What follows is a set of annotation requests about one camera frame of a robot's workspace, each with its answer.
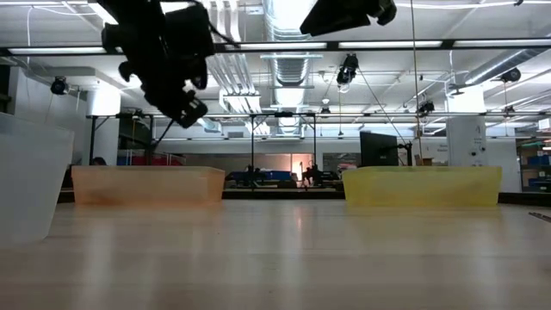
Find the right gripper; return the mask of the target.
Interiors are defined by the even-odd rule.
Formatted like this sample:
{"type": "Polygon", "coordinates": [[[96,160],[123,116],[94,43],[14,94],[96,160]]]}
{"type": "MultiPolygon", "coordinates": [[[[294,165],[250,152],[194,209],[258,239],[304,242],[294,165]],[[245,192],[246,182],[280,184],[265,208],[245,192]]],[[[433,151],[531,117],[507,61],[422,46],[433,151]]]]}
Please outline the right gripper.
{"type": "Polygon", "coordinates": [[[394,0],[318,0],[301,23],[300,31],[319,36],[369,26],[370,16],[377,16],[379,25],[387,25],[396,15],[394,0]]]}

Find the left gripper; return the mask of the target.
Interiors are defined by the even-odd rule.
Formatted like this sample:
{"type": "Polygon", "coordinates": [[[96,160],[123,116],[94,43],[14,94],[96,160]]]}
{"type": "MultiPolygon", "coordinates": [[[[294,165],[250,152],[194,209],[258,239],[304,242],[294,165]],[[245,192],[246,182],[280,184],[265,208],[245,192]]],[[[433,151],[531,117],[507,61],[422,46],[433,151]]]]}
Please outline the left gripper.
{"type": "MultiPolygon", "coordinates": [[[[180,9],[199,2],[183,3],[180,9]]],[[[135,75],[144,86],[167,83],[181,89],[190,81],[199,90],[206,88],[206,58],[173,53],[167,47],[164,14],[168,12],[163,10],[161,0],[97,0],[97,4],[115,19],[105,24],[102,45],[107,50],[119,47],[126,56],[127,60],[119,66],[125,81],[135,75]]],[[[207,114],[207,105],[195,96],[194,90],[150,91],[145,93],[145,99],[183,128],[193,126],[207,114]]]]}

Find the long ceiling light bar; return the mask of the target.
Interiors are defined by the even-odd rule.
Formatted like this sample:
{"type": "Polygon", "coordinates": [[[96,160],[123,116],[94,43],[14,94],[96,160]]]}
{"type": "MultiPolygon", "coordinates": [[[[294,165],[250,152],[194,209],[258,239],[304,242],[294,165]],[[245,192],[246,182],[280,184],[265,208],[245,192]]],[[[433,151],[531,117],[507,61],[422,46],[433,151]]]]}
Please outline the long ceiling light bar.
{"type": "MultiPolygon", "coordinates": [[[[352,41],[290,41],[239,42],[234,45],[216,43],[217,53],[291,53],[291,52],[345,52],[345,51],[407,51],[407,50],[516,50],[551,48],[551,38],[515,39],[447,39],[447,40],[352,40],[352,41]]],[[[4,56],[96,56],[119,55],[122,50],[106,50],[102,46],[0,46],[4,56]]]]}

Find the red storage crates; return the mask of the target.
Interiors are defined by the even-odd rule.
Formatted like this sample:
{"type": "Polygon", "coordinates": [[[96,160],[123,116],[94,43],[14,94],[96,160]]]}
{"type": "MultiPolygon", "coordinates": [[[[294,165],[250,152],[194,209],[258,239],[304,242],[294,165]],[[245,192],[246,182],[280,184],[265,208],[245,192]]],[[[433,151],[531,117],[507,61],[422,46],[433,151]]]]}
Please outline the red storage crates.
{"type": "Polygon", "coordinates": [[[155,166],[184,166],[186,158],[162,152],[154,152],[147,155],[145,150],[119,150],[116,164],[127,165],[155,165],[155,166]]]}

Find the plain white pillar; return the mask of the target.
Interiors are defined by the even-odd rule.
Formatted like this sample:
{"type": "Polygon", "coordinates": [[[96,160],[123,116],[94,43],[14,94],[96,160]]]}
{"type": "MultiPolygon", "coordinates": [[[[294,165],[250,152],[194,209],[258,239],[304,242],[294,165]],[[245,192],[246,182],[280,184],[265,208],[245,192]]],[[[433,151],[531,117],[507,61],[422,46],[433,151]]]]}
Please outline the plain white pillar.
{"type": "Polygon", "coordinates": [[[120,120],[115,116],[121,112],[121,93],[111,85],[104,85],[88,94],[90,119],[90,139],[93,142],[93,154],[90,158],[101,157],[107,165],[117,164],[120,120]]]}

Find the orange translucent plastic bin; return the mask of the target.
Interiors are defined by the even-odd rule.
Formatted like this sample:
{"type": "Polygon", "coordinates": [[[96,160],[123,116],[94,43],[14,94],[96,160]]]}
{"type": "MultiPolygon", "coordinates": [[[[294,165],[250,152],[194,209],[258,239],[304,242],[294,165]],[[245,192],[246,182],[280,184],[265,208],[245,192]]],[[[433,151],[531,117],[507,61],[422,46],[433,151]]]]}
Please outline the orange translucent plastic bin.
{"type": "Polygon", "coordinates": [[[186,208],[222,200],[225,172],[207,166],[74,166],[79,207],[186,208]]]}

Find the blue equipment case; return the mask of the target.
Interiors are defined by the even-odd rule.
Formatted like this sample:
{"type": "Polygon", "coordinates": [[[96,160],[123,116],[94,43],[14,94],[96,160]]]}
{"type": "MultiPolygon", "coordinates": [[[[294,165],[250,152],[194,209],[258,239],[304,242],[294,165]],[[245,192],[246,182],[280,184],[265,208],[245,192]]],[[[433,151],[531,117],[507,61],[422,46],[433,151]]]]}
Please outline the blue equipment case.
{"type": "Polygon", "coordinates": [[[297,184],[297,176],[291,171],[284,170],[233,171],[225,177],[227,189],[296,189],[297,184]]]}

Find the black monitor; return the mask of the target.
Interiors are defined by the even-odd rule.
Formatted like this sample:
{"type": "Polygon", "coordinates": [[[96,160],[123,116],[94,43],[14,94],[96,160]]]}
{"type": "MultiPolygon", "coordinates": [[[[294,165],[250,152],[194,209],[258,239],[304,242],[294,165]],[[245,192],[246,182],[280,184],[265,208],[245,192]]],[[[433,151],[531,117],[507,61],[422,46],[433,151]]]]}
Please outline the black monitor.
{"type": "Polygon", "coordinates": [[[392,135],[360,132],[361,167],[398,166],[398,143],[392,135]]]}

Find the clear plastic bin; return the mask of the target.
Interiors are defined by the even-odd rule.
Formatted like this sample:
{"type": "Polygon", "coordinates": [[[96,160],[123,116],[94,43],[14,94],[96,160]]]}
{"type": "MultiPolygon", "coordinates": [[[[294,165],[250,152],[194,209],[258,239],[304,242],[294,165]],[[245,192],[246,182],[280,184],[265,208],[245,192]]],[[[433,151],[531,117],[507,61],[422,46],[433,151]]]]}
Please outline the clear plastic bin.
{"type": "Polygon", "coordinates": [[[47,236],[73,140],[72,131],[0,113],[0,248],[47,236]]]}

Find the white pillar with signs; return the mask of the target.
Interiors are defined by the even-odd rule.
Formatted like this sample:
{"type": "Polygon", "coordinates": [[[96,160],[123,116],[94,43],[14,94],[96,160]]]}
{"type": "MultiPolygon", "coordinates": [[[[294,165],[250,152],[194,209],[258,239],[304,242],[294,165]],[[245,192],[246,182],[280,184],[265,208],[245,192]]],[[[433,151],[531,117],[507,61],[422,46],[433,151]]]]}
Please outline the white pillar with signs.
{"type": "Polygon", "coordinates": [[[482,116],[447,119],[446,137],[450,166],[486,166],[486,123],[482,116]]]}

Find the yellow translucent plastic bin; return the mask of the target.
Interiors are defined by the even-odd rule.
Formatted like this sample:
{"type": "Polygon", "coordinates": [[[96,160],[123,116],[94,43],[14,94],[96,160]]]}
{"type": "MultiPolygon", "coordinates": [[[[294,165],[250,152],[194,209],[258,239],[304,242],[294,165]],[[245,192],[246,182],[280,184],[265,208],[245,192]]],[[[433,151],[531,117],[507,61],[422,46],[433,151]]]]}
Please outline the yellow translucent plastic bin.
{"type": "Polygon", "coordinates": [[[494,208],[499,166],[369,166],[342,175],[352,207],[494,208]]]}

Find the storage shelf with bins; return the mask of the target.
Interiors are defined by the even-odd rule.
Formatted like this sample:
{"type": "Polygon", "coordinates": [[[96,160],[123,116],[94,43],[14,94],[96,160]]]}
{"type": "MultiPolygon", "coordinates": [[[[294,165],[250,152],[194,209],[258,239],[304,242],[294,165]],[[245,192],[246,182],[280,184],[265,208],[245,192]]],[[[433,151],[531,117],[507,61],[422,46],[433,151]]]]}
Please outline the storage shelf with bins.
{"type": "Polygon", "coordinates": [[[522,192],[551,194],[551,138],[517,140],[522,192]]]}

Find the large ribbed silver duct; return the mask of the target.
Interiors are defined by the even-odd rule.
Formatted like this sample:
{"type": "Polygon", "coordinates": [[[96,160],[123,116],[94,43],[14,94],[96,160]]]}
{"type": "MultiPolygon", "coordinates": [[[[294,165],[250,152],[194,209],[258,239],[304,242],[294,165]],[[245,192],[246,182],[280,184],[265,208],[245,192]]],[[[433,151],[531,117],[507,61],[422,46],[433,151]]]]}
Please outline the large ribbed silver duct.
{"type": "MultiPolygon", "coordinates": [[[[316,0],[263,0],[266,38],[285,42],[310,40],[300,26],[316,0]]],[[[275,53],[270,61],[275,104],[280,112],[297,113],[303,106],[311,59],[307,53],[275,53]]]]}

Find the distant black workstation frame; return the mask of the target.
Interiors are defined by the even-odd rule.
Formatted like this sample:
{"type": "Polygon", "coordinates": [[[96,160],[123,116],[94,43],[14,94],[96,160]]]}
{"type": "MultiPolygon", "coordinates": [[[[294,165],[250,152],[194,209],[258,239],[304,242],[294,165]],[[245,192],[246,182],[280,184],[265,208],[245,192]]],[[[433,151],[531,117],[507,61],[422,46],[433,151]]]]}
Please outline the distant black workstation frame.
{"type": "MultiPolygon", "coordinates": [[[[311,118],[312,119],[312,129],[313,131],[316,131],[317,129],[317,115],[315,113],[291,113],[291,112],[276,112],[276,113],[266,113],[266,114],[245,114],[245,115],[213,115],[213,117],[219,117],[219,118],[245,118],[251,121],[251,133],[249,138],[230,138],[228,136],[222,136],[221,138],[166,138],[165,135],[169,132],[170,128],[172,127],[174,121],[170,121],[167,125],[166,129],[163,131],[161,136],[159,138],[155,137],[154,129],[155,129],[155,120],[156,115],[152,114],[143,114],[142,112],[134,112],[132,114],[129,113],[119,113],[115,116],[118,119],[128,119],[132,121],[136,121],[138,119],[148,119],[150,122],[150,127],[148,129],[148,138],[145,142],[145,150],[147,155],[151,155],[158,146],[163,142],[182,142],[182,141],[231,141],[231,140],[243,140],[243,141],[249,141],[251,144],[250,147],[250,166],[254,170],[255,169],[255,142],[258,141],[265,141],[268,138],[267,137],[261,137],[256,136],[254,134],[255,130],[255,119],[256,118],[262,118],[265,120],[268,117],[274,117],[274,118],[311,118]]],[[[97,116],[85,116],[86,119],[97,119],[97,116]]],[[[90,140],[90,156],[93,154],[93,142],[94,140],[90,140]]]]}

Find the slim silver ceiling duct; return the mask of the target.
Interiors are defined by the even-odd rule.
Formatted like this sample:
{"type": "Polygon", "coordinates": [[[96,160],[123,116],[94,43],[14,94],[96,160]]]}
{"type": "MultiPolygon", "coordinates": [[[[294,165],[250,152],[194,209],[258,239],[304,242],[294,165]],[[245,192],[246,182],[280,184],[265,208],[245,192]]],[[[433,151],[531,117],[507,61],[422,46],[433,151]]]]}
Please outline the slim silver ceiling duct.
{"type": "Polygon", "coordinates": [[[548,47],[526,48],[516,51],[503,52],[485,64],[470,71],[462,80],[464,87],[481,84],[491,78],[506,73],[518,65],[545,53],[548,47]]]}

